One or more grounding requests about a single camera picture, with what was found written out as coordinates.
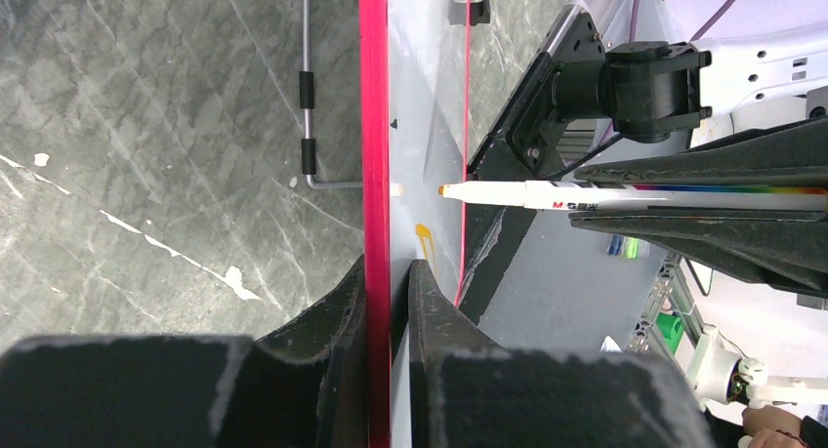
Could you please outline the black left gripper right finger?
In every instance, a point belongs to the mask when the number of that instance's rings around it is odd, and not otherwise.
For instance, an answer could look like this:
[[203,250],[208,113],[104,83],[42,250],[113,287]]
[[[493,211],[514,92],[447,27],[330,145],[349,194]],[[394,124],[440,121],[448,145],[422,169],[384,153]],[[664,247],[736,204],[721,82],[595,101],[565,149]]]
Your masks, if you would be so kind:
[[441,293],[428,262],[408,274],[416,447],[710,447],[683,376],[649,355],[509,349]]

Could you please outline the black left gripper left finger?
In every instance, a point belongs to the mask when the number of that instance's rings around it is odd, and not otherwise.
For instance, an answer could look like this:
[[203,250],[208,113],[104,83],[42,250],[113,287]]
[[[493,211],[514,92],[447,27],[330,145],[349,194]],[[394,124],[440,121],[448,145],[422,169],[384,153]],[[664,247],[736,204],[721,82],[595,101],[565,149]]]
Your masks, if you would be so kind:
[[40,336],[1,357],[5,447],[365,447],[363,261],[290,322],[234,335]]

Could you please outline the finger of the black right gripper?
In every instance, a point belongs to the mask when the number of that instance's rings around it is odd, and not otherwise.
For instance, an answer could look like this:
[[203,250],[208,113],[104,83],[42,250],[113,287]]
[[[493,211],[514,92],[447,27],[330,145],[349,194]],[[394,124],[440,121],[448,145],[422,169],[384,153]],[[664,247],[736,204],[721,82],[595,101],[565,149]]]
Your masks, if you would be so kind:
[[573,213],[570,224],[643,239],[751,284],[827,296],[823,213],[653,209]]
[[827,118],[750,129],[669,156],[585,165],[593,183],[827,185]]

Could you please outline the white rainbow marker pen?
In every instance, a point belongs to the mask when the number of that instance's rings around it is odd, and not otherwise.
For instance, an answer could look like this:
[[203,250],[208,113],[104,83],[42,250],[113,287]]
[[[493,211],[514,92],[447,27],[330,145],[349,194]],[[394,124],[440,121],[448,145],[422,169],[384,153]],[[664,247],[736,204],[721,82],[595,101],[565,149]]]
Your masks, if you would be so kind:
[[697,208],[824,212],[827,190],[819,187],[715,186],[645,183],[485,182],[444,184],[438,193],[466,204],[545,211]]

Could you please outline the pink framed whiteboard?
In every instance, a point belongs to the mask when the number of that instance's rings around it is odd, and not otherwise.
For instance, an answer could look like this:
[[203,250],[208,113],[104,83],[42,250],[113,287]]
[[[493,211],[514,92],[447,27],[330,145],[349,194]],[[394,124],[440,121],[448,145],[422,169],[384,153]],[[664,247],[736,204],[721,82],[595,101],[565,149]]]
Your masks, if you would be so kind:
[[352,189],[363,199],[367,291],[369,440],[411,447],[412,268],[423,268],[451,302],[465,272],[465,209],[438,189],[466,176],[471,32],[487,8],[475,0],[358,0],[361,176],[331,181],[319,158],[321,73],[313,65],[314,6],[303,0],[300,107],[302,170],[315,189]]

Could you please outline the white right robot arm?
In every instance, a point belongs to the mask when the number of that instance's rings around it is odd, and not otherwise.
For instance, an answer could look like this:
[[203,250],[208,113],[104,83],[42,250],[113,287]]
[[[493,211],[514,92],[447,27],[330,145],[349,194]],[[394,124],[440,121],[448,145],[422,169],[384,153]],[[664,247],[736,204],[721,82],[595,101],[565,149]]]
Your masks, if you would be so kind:
[[[712,57],[687,43],[632,42],[609,51],[588,72],[561,69],[554,89],[592,93],[563,116],[595,109],[622,137],[663,141],[696,128],[702,106],[699,72]],[[573,226],[628,235],[748,283],[823,298],[827,294],[827,121],[819,117],[752,129],[671,156],[592,165],[578,180],[630,183],[640,207],[578,208]]]

